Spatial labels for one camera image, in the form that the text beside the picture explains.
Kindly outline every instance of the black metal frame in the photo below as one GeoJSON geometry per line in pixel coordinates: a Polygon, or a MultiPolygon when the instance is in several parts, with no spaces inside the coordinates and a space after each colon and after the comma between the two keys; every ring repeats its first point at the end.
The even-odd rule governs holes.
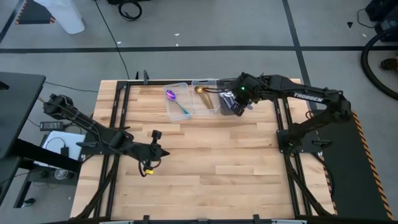
{"type": "MultiPolygon", "coordinates": [[[[112,114],[111,114],[111,122],[109,125],[110,127],[114,128],[114,125],[115,125],[116,116],[118,113],[118,104],[119,104],[119,99],[120,99],[122,89],[125,89],[125,91],[124,91],[123,107],[122,107],[122,111],[121,111],[121,119],[120,119],[119,128],[124,128],[124,125],[126,122],[126,114],[127,114],[126,111],[127,111],[128,102],[129,102],[129,93],[130,93],[130,89],[132,86],[135,86],[135,85],[169,85],[169,84],[181,83],[181,82],[184,82],[184,83],[187,83],[188,85],[190,85],[192,82],[192,80],[164,80],[164,81],[149,80],[149,77],[147,77],[147,76],[145,78],[146,78],[145,80],[131,80],[131,81],[118,81],[117,82],[115,96],[114,96],[114,102],[113,102],[113,109],[112,109],[112,114]]],[[[291,125],[292,124],[292,115],[290,114],[289,103],[286,98],[283,99],[283,102],[284,102],[284,109],[285,109],[287,123],[288,123],[288,125],[291,125]]],[[[279,128],[279,130],[283,130],[284,129],[283,120],[282,120],[282,116],[280,113],[280,107],[279,107],[278,100],[274,101],[274,106],[275,106],[275,114],[276,114],[276,118],[277,118],[278,128],[279,128]]],[[[293,157],[295,159],[298,176],[305,183],[303,169],[302,169],[302,163],[300,160],[299,153],[295,153],[293,157]]],[[[287,161],[290,162],[290,155],[284,154],[284,160],[285,160],[285,164],[287,166],[287,161]]],[[[114,155],[113,162],[116,163],[117,166],[119,165],[119,155],[114,155]]],[[[109,155],[105,155],[104,160],[103,160],[103,166],[101,168],[99,184],[101,184],[104,181],[104,178],[106,177],[108,165],[109,165],[109,155]]],[[[116,178],[117,178],[117,175],[114,176],[114,178],[112,179],[112,181],[110,183],[108,201],[106,203],[105,217],[109,218],[109,219],[111,218],[111,214],[112,214],[114,191],[116,188],[116,178]]],[[[287,174],[287,178],[288,178],[288,182],[289,182],[290,197],[292,200],[294,216],[297,218],[297,217],[301,216],[301,214],[300,214],[300,209],[299,209],[299,203],[297,200],[295,182],[289,174],[287,174]]],[[[304,199],[305,214],[312,215],[311,206],[310,206],[306,196],[303,195],[303,199],[304,199]]],[[[102,201],[99,200],[98,204],[95,207],[94,218],[100,217],[101,203],[102,203],[102,201]]],[[[149,219],[149,216],[146,216],[146,218],[143,218],[142,221],[135,220],[134,223],[138,223],[138,222],[147,223],[146,220],[148,220],[148,219],[149,219]]],[[[199,220],[156,220],[156,222],[159,222],[159,223],[187,223],[187,222],[189,223],[192,221],[199,222],[199,220]]],[[[253,223],[253,222],[254,223],[269,223],[270,219],[261,220],[258,217],[258,215],[254,215],[253,220],[212,220],[211,222],[213,222],[213,223],[253,223]]]]}

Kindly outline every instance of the spoon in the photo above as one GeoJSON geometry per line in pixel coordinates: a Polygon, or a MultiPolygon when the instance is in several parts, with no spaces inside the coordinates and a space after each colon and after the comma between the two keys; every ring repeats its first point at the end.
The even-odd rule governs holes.
{"type": "Polygon", "coordinates": [[[189,114],[189,112],[186,111],[186,110],[177,102],[177,99],[176,99],[175,94],[173,93],[173,91],[171,91],[171,90],[166,90],[166,96],[167,96],[167,99],[169,99],[169,100],[171,100],[171,101],[174,101],[174,102],[181,108],[181,110],[184,111],[185,114],[189,114]]]}

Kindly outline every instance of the gray floor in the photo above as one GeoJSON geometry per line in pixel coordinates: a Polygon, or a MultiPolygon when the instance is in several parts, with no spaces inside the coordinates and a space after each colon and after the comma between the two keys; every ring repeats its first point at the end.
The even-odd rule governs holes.
{"type": "MultiPolygon", "coordinates": [[[[376,33],[356,22],[356,11],[369,0],[288,0],[301,46],[362,46],[376,33]],[[347,22],[353,22],[352,28],[347,22]]],[[[0,30],[17,0],[0,1],[0,30]]],[[[9,28],[0,49],[52,49],[114,47],[112,38],[91,0],[75,0],[86,30],[68,35],[56,22],[46,25],[15,25],[9,28]]],[[[118,9],[106,1],[98,4],[120,47],[175,47],[219,45],[293,46],[280,0],[153,0],[142,2],[144,13],[136,22],[126,22],[118,9]]],[[[368,21],[362,14],[361,20],[368,21]]],[[[375,64],[395,52],[371,52],[375,64]]],[[[225,78],[241,72],[253,75],[280,74],[302,78],[294,51],[225,50],[189,52],[123,52],[130,76],[146,69],[154,78],[225,78]]],[[[359,65],[360,52],[303,52],[314,86],[342,89],[362,122],[384,190],[395,217],[398,216],[398,157],[394,136],[398,103],[379,92],[365,78],[359,65]]],[[[379,71],[379,78],[398,90],[396,73],[379,71]]],[[[100,80],[125,79],[126,72],[117,53],[0,54],[0,70],[35,73],[47,81],[97,90],[100,80]]],[[[45,84],[42,98],[51,93],[70,96],[84,113],[93,111],[95,93],[82,93],[45,84]]],[[[30,114],[33,122],[50,121],[39,103],[30,114]]],[[[39,144],[37,127],[26,123],[20,138],[39,144]]],[[[12,204],[23,176],[12,184],[0,207],[2,223],[43,223],[69,217],[75,188],[31,187],[29,196],[37,203],[13,209],[12,204]]]]}

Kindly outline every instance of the black desk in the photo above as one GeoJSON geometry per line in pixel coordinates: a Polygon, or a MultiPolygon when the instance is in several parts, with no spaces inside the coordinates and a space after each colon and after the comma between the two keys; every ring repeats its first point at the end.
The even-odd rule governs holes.
{"type": "Polygon", "coordinates": [[[9,86],[8,90],[0,90],[0,204],[19,167],[37,169],[33,161],[40,161],[74,172],[80,168],[76,160],[18,139],[44,80],[43,75],[0,72],[0,81],[9,86]]]}

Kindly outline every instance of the clear plastic container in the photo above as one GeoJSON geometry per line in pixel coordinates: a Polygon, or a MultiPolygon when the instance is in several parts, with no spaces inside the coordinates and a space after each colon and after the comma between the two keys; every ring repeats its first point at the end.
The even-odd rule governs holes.
{"type": "Polygon", "coordinates": [[[166,101],[166,109],[171,121],[180,121],[190,119],[193,114],[192,97],[189,86],[186,83],[175,83],[163,86],[164,100],[166,101]],[[167,98],[167,90],[171,90],[175,95],[175,101],[167,98]]]}
{"type": "Polygon", "coordinates": [[[217,114],[220,110],[220,98],[218,93],[204,93],[210,97],[211,104],[213,105],[213,109],[208,109],[200,95],[195,91],[196,86],[217,88],[217,80],[214,78],[192,80],[192,98],[195,113],[199,115],[217,114]]]}

